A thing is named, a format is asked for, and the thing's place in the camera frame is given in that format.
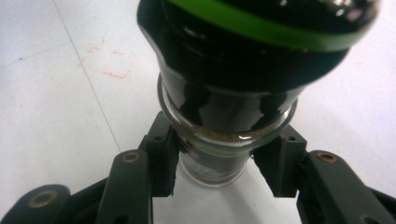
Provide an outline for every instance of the red mark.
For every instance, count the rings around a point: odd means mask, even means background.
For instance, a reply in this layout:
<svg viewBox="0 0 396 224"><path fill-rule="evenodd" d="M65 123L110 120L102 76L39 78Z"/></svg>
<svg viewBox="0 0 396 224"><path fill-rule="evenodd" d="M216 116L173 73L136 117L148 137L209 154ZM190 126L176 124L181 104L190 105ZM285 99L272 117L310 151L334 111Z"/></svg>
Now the red mark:
<svg viewBox="0 0 396 224"><path fill-rule="evenodd" d="M118 55L125 55L125 53L123 52L119 52L119 51L111 51L113 54L118 54Z"/></svg>
<svg viewBox="0 0 396 224"><path fill-rule="evenodd" d="M116 77L116 78L119 78L119 79L124 79L126 77L126 75L128 75L128 73L126 73L125 75L120 76L120 75L114 74L112 72L107 72L107 71L104 71L103 74L108 75L110 77Z"/></svg>
<svg viewBox="0 0 396 224"><path fill-rule="evenodd" d="M105 44L105 38L102 37L102 42L99 44L99 46L90 48L90 50L88 50L88 53L84 56L84 58L81 59L81 62L78 64L78 67L82 67L82 64L87 59L88 55L92 54L94 51L97 51L98 49L101 49L104 44Z"/></svg>

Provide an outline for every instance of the screw hole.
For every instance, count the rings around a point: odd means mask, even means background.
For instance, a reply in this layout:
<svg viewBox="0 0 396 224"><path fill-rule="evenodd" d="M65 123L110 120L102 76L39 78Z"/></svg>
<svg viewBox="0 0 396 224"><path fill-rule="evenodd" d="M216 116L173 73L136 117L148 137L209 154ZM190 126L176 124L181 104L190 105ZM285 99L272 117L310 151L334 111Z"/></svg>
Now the screw hole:
<svg viewBox="0 0 396 224"><path fill-rule="evenodd" d="M114 219L114 224L126 224L129 222L128 215L120 215Z"/></svg>
<svg viewBox="0 0 396 224"><path fill-rule="evenodd" d="M326 152L318 153L317 156L321 161L326 161L327 163L331 163L331 164L336 163L338 161L336 157Z"/></svg>
<svg viewBox="0 0 396 224"><path fill-rule="evenodd" d="M44 203L44 202L48 201L49 199L50 199L50 195L49 194L43 194L43 195L38 196L35 199L35 202L36 203Z"/></svg>
<svg viewBox="0 0 396 224"><path fill-rule="evenodd" d="M162 141L162 140L163 140L163 137L162 137L162 136L155 136L155 137L154 137L154 140L155 140L155 141Z"/></svg>
<svg viewBox="0 0 396 224"><path fill-rule="evenodd" d="M122 160L124 162L134 162L139 159L139 154L136 152L130 152L125 155L123 155Z"/></svg>

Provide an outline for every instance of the black cylindrical object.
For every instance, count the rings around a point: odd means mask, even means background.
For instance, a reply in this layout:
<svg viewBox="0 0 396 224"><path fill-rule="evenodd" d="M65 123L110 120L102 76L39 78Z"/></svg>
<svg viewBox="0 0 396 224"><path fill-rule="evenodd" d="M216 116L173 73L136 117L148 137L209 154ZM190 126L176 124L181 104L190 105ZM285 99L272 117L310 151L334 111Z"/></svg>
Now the black cylindrical object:
<svg viewBox="0 0 396 224"><path fill-rule="evenodd" d="M192 146L231 158L276 137L376 14L375 0L142 0L138 23L164 114Z"/></svg>

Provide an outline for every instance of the white table surface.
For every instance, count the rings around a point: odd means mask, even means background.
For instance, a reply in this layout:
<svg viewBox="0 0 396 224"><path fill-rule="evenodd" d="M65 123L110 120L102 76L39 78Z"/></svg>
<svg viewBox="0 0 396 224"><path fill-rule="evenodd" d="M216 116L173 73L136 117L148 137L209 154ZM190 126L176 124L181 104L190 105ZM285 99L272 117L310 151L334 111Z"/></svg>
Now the white table surface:
<svg viewBox="0 0 396 224"><path fill-rule="evenodd" d="M72 193L105 178L137 148L160 111L155 55L138 1L0 1L0 218L26 192ZM396 197L396 2L369 34L306 88L292 126L308 150L343 157L363 182ZM223 189L177 171L174 197L154 199L155 223L299 223L295 199L275 199L258 168Z"/></svg>

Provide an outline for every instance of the green rubber band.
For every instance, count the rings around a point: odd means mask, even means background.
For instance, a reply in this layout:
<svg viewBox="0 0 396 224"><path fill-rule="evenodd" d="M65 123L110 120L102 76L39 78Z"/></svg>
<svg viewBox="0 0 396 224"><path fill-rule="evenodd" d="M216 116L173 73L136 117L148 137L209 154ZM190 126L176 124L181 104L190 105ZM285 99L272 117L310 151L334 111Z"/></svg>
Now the green rubber band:
<svg viewBox="0 0 396 224"><path fill-rule="evenodd" d="M168 0L203 21L253 40L292 49L331 52L348 49L363 32L326 34L269 21L216 0Z"/></svg>

